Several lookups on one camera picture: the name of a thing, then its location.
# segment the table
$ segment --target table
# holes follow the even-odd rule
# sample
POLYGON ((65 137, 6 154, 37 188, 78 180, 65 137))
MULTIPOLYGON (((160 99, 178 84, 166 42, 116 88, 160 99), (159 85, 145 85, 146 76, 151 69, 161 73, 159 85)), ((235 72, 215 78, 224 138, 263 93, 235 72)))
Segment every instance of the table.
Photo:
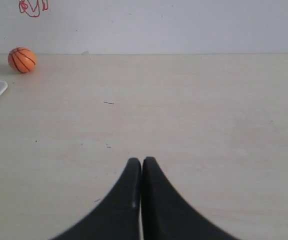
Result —
POLYGON ((288 54, 0 55, 0 240, 47 240, 157 158, 242 240, 288 239, 288 54))

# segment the black object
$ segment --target black object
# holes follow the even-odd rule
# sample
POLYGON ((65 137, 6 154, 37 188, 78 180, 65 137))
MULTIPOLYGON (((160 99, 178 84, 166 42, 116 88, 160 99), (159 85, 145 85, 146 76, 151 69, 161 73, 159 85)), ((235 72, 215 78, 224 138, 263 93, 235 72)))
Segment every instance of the black object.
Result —
POLYGON ((237 240, 195 211, 154 157, 143 163, 141 210, 145 240, 237 240))
POLYGON ((53 240, 139 240, 140 183, 141 163, 131 158, 102 202, 53 240))

